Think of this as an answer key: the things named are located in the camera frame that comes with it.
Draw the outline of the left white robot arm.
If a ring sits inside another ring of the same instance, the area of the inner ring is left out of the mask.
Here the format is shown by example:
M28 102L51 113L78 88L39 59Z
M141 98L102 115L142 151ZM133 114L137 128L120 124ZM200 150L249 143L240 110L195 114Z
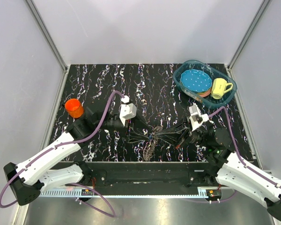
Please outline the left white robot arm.
M7 179L4 190L11 188L15 196L14 202L23 206L54 187L70 183L88 185L92 174L83 164L75 163L56 171L51 171L51 168L87 146L101 129L116 130L124 135L125 141L133 143L148 140L149 136L144 131L149 131L150 127L138 115L136 106L132 103L122 104L120 112L114 115L109 114L108 110L92 111L86 108L59 138L42 151L21 163L6 164L3 167Z

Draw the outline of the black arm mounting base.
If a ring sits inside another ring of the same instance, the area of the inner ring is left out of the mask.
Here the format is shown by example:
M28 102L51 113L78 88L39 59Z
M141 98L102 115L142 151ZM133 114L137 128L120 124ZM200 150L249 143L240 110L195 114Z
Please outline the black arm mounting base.
M78 162L86 173L84 184L178 183L183 186L218 186L207 162Z

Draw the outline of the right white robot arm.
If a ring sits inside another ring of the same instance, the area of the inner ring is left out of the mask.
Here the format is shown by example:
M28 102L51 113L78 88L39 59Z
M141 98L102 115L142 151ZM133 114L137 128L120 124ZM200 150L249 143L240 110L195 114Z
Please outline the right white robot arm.
M278 179L240 156L232 134L225 127L206 122L206 130L197 122L183 122L168 129L157 129L157 138L181 148L196 144L206 148L204 158L211 169L203 174L204 182L230 187L260 203L281 221L281 179Z

